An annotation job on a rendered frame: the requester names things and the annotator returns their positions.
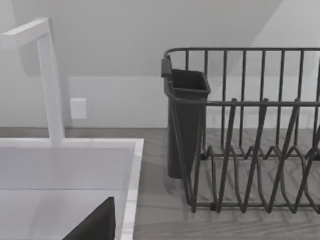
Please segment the dark grey cutlery holder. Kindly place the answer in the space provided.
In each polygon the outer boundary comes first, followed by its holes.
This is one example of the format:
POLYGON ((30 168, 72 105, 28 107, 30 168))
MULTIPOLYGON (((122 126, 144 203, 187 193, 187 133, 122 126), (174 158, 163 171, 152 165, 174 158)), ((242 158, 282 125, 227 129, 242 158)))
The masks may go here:
MULTIPOLYGON (((172 82, 174 95, 179 99, 196 100, 208 99, 211 93, 210 84, 204 73, 200 71, 173 69, 172 82)), ((171 112, 172 103, 168 103, 168 176, 181 179, 181 167, 176 140, 176 132, 171 112)), ((197 149, 199 106, 194 104, 178 103, 176 105, 183 159, 187 174, 191 174, 197 149)))

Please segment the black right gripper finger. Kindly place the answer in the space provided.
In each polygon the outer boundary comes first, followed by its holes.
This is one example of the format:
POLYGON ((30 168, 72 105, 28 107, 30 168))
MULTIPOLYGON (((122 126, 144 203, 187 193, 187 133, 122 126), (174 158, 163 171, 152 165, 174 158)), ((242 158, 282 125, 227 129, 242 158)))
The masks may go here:
POLYGON ((115 240, 115 198, 108 197, 63 240, 115 240))

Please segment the tall white tap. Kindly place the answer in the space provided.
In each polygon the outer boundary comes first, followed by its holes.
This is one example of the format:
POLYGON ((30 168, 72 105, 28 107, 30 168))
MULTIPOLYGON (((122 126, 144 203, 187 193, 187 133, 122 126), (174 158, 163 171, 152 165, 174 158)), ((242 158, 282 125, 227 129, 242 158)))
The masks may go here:
POLYGON ((51 20, 35 19, 3 33, 1 40, 5 49, 18 49, 34 41, 37 43, 49 137, 0 138, 0 148, 60 148, 66 137, 51 20))

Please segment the white wall socket plate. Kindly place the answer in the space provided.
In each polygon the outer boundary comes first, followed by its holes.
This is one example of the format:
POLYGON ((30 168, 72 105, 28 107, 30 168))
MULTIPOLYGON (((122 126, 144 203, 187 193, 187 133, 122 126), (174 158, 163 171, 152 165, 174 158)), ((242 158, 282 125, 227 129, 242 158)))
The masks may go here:
POLYGON ((71 118, 73 120, 85 120, 88 118, 87 99, 71 98, 70 99, 71 118))

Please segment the white sink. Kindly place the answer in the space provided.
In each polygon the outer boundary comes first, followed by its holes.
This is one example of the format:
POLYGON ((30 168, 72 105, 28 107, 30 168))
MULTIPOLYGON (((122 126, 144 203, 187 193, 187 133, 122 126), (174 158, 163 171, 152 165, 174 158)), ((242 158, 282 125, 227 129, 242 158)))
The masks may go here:
POLYGON ((63 240, 107 198, 115 240, 134 240, 142 138, 65 138, 0 147, 0 240, 63 240))

